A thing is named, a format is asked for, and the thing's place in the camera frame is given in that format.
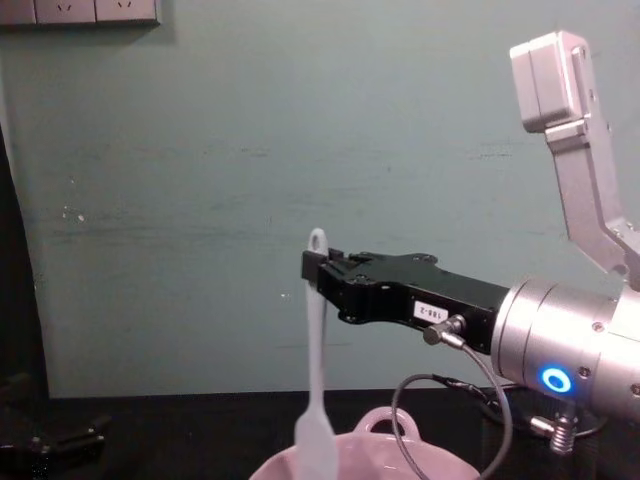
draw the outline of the blue led ring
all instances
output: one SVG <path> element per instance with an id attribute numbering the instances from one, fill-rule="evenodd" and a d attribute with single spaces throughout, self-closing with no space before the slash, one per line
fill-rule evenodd
<path id="1" fill-rule="evenodd" d="M 571 379 L 559 368 L 547 368 L 542 372 L 544 384 L 556 393 L 567 393 L 571 390 Z"/>

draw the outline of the bowl handle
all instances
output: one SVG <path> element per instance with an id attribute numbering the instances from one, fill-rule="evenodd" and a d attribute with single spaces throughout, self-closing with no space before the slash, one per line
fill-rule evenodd
<path id="1" fill-rule="evenodd" d="M 407 412 L 402 409 L 398 409 L 398 423 L 404 428 L 404 437 L 415 442 L 421 442 L 420 431 L 416 422 L 411 418 Z M 358 422 L 354 432 L 370 432 L 373 427 L 378 423 L 389 420 L 391 421 L 391 407 L 378 407 L 371 410 L 369 413 L 362 417 L 362 420 Z"/>

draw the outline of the table surface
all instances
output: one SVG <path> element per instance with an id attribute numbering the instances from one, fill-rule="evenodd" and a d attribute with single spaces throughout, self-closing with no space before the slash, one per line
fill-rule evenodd
<path id="1" fill-rule="evenodd" d="M 391 394 L 328 392 L 335 431 L 352 430 L 367 411 L 389 405 Z M 266 459 L 292 444 L 293 426 L 306 401 L 306 392 L 51 401 L 43 423 L 53 433 L 102 414 L 113 417 L 100 462 L 52 480 L 248 479 Z M 467 396 L 446 389 L 410 390 L 402 407 L 416 420 L 423 440 L 478 469 L 486 463 L 486 422 Z M 639 440 L 636 426 L 611 422 L 598 438 L 598 480 L 640 478 Z M 526 472 L 539 462 L 533 458 L 510 460 Z M 496 478 L 516 477 L 503 473 Z"/>

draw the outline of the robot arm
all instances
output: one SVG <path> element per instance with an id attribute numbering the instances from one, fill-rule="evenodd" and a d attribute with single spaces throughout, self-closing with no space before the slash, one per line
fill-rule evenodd
<path id="1" fill-rule="evenodd" d="M 346 322 L 395 322 L 428 343 L 453 332 L 490 354 L 504 378 L 640 421 L 640 235 L 622 214 L 587 42 L 558 32 L 513 48 L 511 59 L 525 129 L 544 133 L 554 157 L 569 237 L 624 276 L 620 298 L 538 279 L 507 291 L 441 270 L 424 254 L 305 252 L 302 276 Z"/>

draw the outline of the label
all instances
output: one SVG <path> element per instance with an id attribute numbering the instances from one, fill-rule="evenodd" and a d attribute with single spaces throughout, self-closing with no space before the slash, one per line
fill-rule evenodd
<path id="1" fill-rule="evenodd" d="M 434 307 L 428 303 L 418 302 L 413 305 L 413 316 L 428 322 L 440 323 L 449 318 L 449 312 L 444 308 Z"/>

